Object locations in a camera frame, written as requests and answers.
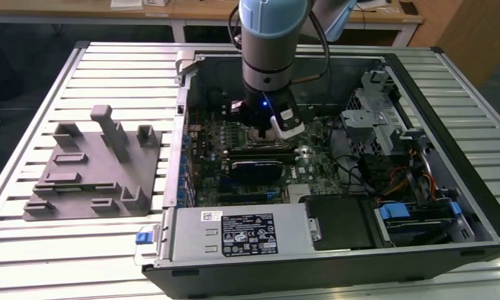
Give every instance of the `blue latch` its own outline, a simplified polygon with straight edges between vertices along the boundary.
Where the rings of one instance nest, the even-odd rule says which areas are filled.
[[[147,245],[154,244],[154,232],[138,232],[135,235],[135,244]]]
[[[453,207],[454,214],[458,216],[462,213],[462,208],[459,207],[458,202],[453,202],[450,206]]]
[[[410,217],[410,211],[405,203],[385,204],[381,208],[382,219],[390,218],[407,218]]]

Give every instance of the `aluminum extrusion table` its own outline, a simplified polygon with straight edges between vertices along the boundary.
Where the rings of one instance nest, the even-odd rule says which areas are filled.
[[[218,44],[79,43],[0,175],[0,299],[168,299],[135,264],[135,233],[162,220],[172,119],[186,91],[175,82],[178,51]],[[321,51],[301,46],[299,51]],[[500,117],[445,54],[430,49],[334,47],[334,53],[395,53],[500,202]],[[100,131],[91,107],[110,104],[124,129],[163,131],[152,214],[146,217],[26,222],[24,205],[51,156],[59,121]],[[406,106],[415,125],[415,113]],[[500,259],[435,279],[227,299],[500,299]]]

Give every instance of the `cable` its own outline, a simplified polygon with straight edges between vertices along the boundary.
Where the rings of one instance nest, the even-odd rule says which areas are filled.
[[[309,81],[314,81],[314,80],[319,79],[321,77],[323,77],[326,75],[326,73],[329,72],[329,69],[331,67],[331,47],[329,45],[329,40],[326,39],[326,33],[325,33],[323,26],[322,26],[322,24],[319,22],[319,19],[315,16],[315,13],[313,11],[310,12],[310,19],[311,19],[311,23],[314,24],[317,33],[319,34],[319,39],[322,40],[322,43],[323,43],[323,50],[325,50],[325,57],[326,57],[325,58],[326,59],[325,68],[323,68],[323,71],[319,74],[295,79],[294,81],[291,81],[291,84],[307,83]]]
[[[433,182],[433,186],[430,187],[430,191],[431,191],[433,197],[435,199],[435,189],[437,189],[435,178],[434,178],[433,174],[430,174],[430,173],[425,173],[425,174],[429,175],[429,177],[431,179],[431,182]]]
[[[230,17],[229,17],[229,34],[230,34],[230,40],[233,41],[233,44],[235,45],[235,47],[239,50],[242,50],[242,44],[239,44],[238,41],[235,40],[234,28],[233,28],[233,19],[234,19],[234,16],[235,16],[235,13],[238,12],[238,10],[239,10],[239,4],[234,7],[233,12],[230,13]]]
[[[362,16],[363,16],[363,30],[367,28],[367,22],[366,22],[366,10],[359,6],[357,3],[358,8],[362,10]]]
[[[353,185],[353,172],[354,172],[354,169],[359,169],[359,166],[354,166],[351,167],[351,169],[349,170],[349,185],[347,185],[347,191],[350,192],[351,191],[351,185]]]
[[[0,108],[0,111],[36,111],[36,108]]]
[[[377,189],[365,181],[365,179],[359,177],[354,172],[351,172],[351,170],[343,167],[343,165],[338,162],[339,158],[351,158],[351,159],[354,158],[357,159],[357,161],[359,160],[359,158],[354,155],[347,155],[347,154],[339,155],[338,157],[335,157],[337,165],[345,172],[347,172],[349,175],[351,175],[359,181],[359,183],[366,188],[369,194],[382,197],[383,196],[382,193],[377,191]]]
[[[407,167],[406,166],[402,166],[402,167],[397,167],[393,172],[391,172],[391,182],[390,182],[390,185],[393,185],[393,182],[395,181],[395,173],[398,171],[401,171],[402,169],[406,169]]]
[[[434,186],[434,182],[433,182],[433,178],[430,177],[429,174],[426,174],[423,172],[423,177],[426,178],[426,180],[429,181],[429,188],[430,188],[430,196],[433,198],[433,200],[435,199],[435,192],[433,192],[433,186]]]
[[[333,123],[333,127],[330,129],[330,133],[329,133],[329,138],[326,139],[326,144],[331,147],[333,146],[333,133],[334,133],[334,130],[335,130],[335,126],[338,125],[338,122],[339,122],[339,119],[342,117],[338,116],[334,120],[334,123]]]
[[[382,202],[382,199],[385,198],[385,196],[393,194],[394,192],[402,190],[406,186],[409,186],[410,184],[410,181],[409,181],[409,178],[406,178],[403,181],[401,181],[401,183],[394,186],[387,192],[385,192],[383,196],[381,196],[377,201],[378,202]]]

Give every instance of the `metal bracket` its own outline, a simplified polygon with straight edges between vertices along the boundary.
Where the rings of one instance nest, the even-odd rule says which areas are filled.
[[[176,73],[184,76],[197,68],[195,52],[190,50],[180,50],[176,54]]]
[[[310,226],[310,235],[314,241],[321,241],[323,239],[323,235],[321,233],[319,221],[315,218],[309,219],[309,226]]]
[[[391,75],[386,71],[367,72],[362,77],[363,86],[373,87],[379,92],[383,92],[389,86],[395,85]]]
[[[172,233],[175,232],[176,226],[176,209],[170,207],[163,212],[164,218],[162,223],[162,231],[158,239],[158,254],[159,259],[155,261],[155,268],[162,267],[163,261],[171,260],[171,251],[172,251]]]
[[[377,126],[387,124],[387,120],[381,114],[365,110],[347,110],[342,112],[342,122],[350,138],[355,138],[361,142],[369,140]]]

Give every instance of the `power supply label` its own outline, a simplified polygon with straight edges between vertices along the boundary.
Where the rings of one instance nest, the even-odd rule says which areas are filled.
[[[223,255],[250,256],[278,253],[275,218],[273,214],[223,216]]]

